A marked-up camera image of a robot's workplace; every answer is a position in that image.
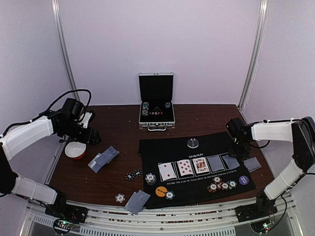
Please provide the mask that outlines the dealt card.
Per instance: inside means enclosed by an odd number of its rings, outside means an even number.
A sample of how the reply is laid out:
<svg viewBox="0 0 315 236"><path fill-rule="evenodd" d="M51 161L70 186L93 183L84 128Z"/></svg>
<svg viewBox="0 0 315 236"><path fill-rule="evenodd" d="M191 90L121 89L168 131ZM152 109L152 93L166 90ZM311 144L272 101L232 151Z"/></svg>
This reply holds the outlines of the dealt card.
<svg viewBox="0 0 315 236"><path fill-rule="evenodd" d="M252 157L252 158L245 160L244 165L250 173L252 173L252 172L254 172L254 171L256 171L262 167L256 157Z"/></svg>

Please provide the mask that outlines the purple small blind button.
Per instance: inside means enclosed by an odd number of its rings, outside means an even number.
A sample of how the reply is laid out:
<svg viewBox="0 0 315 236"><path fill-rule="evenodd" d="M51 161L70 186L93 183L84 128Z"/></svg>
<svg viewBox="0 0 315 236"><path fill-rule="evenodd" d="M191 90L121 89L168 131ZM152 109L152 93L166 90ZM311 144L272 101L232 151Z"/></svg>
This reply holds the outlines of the purple small blind button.
<svg viewBox="0 0 315 236"><path fill-rule="evenodd" d="M243 186L249 184L249 178L247 176L241 176L239 177L239 183Z"/></svg>

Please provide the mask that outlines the king of diamonds card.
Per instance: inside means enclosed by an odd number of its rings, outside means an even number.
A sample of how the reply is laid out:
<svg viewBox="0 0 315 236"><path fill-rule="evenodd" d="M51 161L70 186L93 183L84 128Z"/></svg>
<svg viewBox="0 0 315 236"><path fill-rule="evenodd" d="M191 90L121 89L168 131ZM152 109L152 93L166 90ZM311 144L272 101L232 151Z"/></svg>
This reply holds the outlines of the king of diamonds card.
<svg viewBox="0 0 315 236"><path fill-rule="evenodd" d="M203 173L209 172L209 167L204 157L195 158L192 161L193 161L195 171L197 174L203 174Z"/></svg>

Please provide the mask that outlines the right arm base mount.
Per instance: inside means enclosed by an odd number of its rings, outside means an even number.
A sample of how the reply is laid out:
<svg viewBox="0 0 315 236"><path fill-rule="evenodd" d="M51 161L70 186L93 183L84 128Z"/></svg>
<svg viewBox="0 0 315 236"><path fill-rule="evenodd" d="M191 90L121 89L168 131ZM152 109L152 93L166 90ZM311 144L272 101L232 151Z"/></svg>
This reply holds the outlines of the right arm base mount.
<svg viewBox="0 0 315 236"><path fill-rule="evenodd" d="M256 204L238 206L235 208L238 222L250 222L251 229L256 233L267 233L275 223L275 213L278 209L275 206L265 209L258 209Z"/></svg>

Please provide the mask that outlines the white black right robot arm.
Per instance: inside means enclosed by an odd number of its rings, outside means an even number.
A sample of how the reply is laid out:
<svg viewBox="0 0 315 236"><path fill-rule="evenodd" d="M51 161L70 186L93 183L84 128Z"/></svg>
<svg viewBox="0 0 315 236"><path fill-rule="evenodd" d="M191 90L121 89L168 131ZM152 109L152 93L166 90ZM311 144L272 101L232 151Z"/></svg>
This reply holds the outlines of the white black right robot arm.
<svg viewBox="0 0 315 236"><path fill-rule="evenodd" d="M263 154L269 164L279 161L278 176L262 191L259 201L252 206L257 217L264 216L271 209L272 200L301 179L315 164L315 122L312 117L287 120L264 120L245 124L240 118L233 118L227 124L233 139L229 155L245 160L251 153L254 141L267 141L271 146Z"/></svg>

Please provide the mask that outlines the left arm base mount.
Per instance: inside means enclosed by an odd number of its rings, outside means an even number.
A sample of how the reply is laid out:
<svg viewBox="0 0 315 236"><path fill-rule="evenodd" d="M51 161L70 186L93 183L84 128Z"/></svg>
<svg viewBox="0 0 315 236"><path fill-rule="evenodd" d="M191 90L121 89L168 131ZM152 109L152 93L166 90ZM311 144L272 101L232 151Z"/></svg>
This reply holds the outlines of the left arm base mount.
<svg viewBox="0 0 315 236"><path fill-rule="evenodd" d="M60 235L69 233L75 225L85 223L88 214L86 207L70 204L66 204L63 209L54 205L47 205L45 208L45 214L56 218L52 227Z"/></svg>

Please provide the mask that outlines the two of diamonds card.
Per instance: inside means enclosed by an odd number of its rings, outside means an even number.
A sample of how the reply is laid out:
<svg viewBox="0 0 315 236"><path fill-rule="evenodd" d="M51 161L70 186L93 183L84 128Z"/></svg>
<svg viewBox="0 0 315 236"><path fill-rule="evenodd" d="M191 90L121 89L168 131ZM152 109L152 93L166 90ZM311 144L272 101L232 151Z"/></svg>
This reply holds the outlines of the two of diamonds card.
<svg viewBox="0 0 315 236"><path fill-rule="evenodd" d="M158 168L163 181L176 178L171 162L158 164Z"/></svg>

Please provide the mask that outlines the black orange hundred chip stack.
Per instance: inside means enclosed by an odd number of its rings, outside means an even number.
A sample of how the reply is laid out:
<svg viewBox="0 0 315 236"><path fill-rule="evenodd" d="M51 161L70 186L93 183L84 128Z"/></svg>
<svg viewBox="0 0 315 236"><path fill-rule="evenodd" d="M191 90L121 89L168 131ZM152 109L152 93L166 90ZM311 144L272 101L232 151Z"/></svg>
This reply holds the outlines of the black orange hundred chip stack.
<svg viewBox="0 0 315 236"><path fill-rule="evenodd" d="M229 190L229 184L226 183L226 182L223 182L223 183L220 185L220 190L224 190L224 191Z"/></svg>

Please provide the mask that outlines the eight of diamonds card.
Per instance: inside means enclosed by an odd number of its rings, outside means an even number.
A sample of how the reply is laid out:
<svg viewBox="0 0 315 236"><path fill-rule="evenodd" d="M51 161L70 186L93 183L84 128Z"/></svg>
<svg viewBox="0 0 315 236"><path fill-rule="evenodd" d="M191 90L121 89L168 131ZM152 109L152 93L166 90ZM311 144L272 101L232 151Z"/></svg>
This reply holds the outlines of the eight of diamonds card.
<svg viewBox="0 0 315 236"><path fill-rule="evenodd" d="M188 159L177 161L177 166L181 177L193 175L192 166Z"/></svg>

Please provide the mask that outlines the blue green fifty chip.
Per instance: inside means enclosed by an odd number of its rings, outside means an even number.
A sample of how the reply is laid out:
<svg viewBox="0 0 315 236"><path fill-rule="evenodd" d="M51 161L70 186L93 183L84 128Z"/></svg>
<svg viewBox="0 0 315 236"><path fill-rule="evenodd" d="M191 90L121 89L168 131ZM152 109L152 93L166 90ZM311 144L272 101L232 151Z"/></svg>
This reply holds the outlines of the blue green fifty chip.
<svg viewBox="0 0 315 236"><path fill-rule="evenodd" d="M174 197L175 197L175 194L174 194L173 191L167 191L167 192L165 193L165 198L166 198L167 200L172 200L172 199L174 199Z"/></svg>

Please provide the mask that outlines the grey playing card deck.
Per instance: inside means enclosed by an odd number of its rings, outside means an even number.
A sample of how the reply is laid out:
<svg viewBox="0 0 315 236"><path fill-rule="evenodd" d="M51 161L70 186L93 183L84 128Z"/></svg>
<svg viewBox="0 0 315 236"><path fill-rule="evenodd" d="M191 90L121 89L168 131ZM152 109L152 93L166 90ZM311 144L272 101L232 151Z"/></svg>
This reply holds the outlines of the grey playing card deck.
<svg viewBox="0 0 315 236"><path fill-rule="evenodd" d="M88 164L89 168L97 173L103 166L109 164L120 152L110 146L103 153L98 153Z"/></svg>

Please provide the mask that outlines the dealt cards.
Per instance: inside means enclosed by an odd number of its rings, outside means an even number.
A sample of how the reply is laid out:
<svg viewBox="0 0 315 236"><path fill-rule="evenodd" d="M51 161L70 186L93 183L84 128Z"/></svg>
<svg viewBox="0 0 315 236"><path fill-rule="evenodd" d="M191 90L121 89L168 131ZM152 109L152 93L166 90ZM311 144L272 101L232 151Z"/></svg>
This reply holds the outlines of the dealt cards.
<svg viewBox="0 0 315 236"><path fill-rule="evenodd" d="M137 215L145 205L145 203L150 198L150 194L139 190L138 192L134 192L128 202L125 205L125 210L128 212Z"/></svg>

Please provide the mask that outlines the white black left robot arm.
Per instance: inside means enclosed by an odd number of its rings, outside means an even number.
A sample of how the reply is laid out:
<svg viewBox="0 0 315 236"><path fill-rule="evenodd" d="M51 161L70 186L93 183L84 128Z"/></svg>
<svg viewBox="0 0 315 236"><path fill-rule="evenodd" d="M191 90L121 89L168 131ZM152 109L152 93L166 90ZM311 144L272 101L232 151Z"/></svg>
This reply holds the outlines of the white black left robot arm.
<svg viewBox="0 0 315 236"><path fill-rule="evenodd" d="M67 98L62 108L53 111L50 105L29 121L9 125L0 136L0 195L14 194L51 206L59 218L67 218L71 208L64 193L14 172L9 161L37 141L56 134L68 136L82 144L101 143L99 131L89 126L94 111L77 99Z"/></svg>

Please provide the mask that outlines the small chip stack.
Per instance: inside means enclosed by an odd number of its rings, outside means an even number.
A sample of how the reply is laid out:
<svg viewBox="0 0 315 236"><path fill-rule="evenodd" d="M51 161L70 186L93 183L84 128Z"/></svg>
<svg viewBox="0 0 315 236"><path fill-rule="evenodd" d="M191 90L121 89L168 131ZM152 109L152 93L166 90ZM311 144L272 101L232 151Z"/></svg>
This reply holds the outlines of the small chip stack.
<svg viewBox="0 0 315 236"><path fill-rule="evenodd" d="M152 173L148 173L145 175L145 181L148 185L155 184L156 180L157 180L156 176Z"/></svg>

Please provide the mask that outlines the orange big blind button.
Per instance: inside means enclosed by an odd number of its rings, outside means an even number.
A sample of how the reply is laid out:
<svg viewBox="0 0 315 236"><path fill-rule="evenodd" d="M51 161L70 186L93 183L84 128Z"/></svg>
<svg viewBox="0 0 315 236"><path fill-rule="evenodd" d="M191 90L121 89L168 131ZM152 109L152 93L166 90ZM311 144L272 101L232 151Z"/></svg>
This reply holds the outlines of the orange big blind button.
<svg viewBox="0 0 315 236"><path fill-rule="evenodd" d="M165 197L166 193L167 193L167 188L164 186L158 186L155 190L155 193L158 197Z"/></svg>

